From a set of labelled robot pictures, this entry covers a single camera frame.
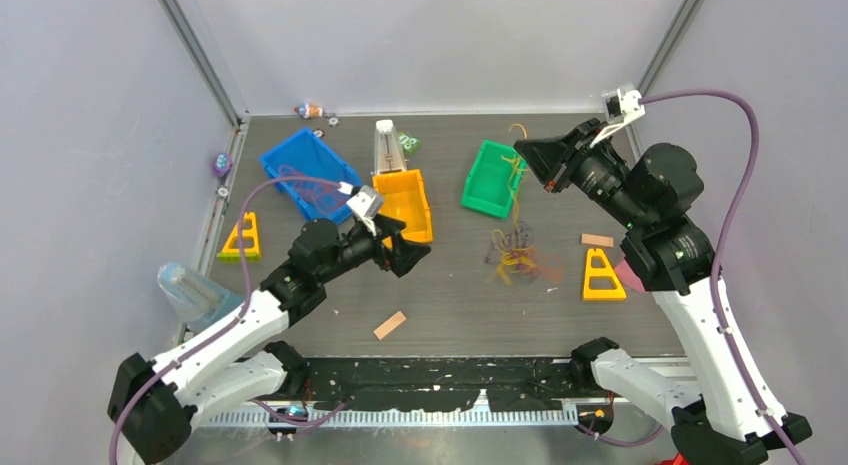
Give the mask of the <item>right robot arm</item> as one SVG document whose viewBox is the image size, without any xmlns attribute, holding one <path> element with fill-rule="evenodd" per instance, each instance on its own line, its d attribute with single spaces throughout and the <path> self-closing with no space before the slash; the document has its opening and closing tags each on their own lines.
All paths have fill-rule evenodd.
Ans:
<svg viewBox="0 0 848 465">
<path fill-rule="evenodd" d="M 628 166 L 596 119 L 514 147 L 546 191 L 575 186 L 624 226 L 625 262 L 669 320 L 697 380 L 677 383 L 600 337 L 572 352 L 577 391 L 628 400 L 670 433 L 690 464 L 761 464 L 772 450 L 794 451 L 811 437 L 808 419 L 786 410 L 759 375 L 721 303 L 714 248 L 687 214 L 704 189 L 687 150 L 657 143 Z"/>
</svg>

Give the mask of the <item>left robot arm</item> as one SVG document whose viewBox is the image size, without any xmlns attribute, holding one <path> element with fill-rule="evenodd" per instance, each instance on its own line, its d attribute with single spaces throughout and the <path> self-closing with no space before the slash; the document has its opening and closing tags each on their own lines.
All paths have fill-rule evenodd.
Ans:
<svg viewBox="0 0 848 465">
<path fill-rule="evenodd" d="M 207 418 L 244 401 L 277 393 L 298 397 L 305 363 L 274 336 L 291 328 L 326 298 L 331 280 L 372 261 L 407 274 L 431 250 L 406 241 L 404 222 L 377 215 L 346 233 L 328 219 L 306 223 L 288 258 L 237 310 L 191 340 L 147 360 L 139 354 L 118 367 L 107 414 L 115 424 L 109 461 L 125 439 L 146 464 L 172 456 Z"/>
</svg>

